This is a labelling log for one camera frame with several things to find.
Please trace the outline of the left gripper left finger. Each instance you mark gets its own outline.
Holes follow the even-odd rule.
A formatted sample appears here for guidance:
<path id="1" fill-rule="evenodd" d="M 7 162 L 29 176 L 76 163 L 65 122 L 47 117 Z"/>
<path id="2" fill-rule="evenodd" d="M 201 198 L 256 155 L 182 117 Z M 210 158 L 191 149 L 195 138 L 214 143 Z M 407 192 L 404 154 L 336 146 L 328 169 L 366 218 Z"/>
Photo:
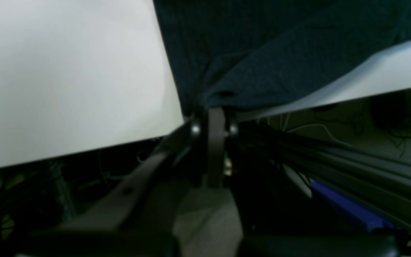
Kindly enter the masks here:
<path id="1" fill-rule="evenodd" d="M 224 109 L 194 116 L 95 206 L 29 236 L 16 256 L 178 257 L 178 207 L 193 187 L 221 187 L 226 139 Z"/>

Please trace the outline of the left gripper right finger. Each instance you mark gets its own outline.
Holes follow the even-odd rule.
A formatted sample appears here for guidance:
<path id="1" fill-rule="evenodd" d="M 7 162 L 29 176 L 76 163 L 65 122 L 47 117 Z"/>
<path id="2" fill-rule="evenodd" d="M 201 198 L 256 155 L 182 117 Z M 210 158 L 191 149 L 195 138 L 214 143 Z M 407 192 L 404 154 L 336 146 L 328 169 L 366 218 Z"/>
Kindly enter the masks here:
<path id="1" fill-rule="evenodd" d="M 295 148 L 334 146 L 226 115 L 226 139 L 233 161 L 227 186 L 233 194 L 243 241 L 238 257 L 398 257 L 391 229 L 366 232 L 313 191 L 308 197 L 286 173 Z"/>

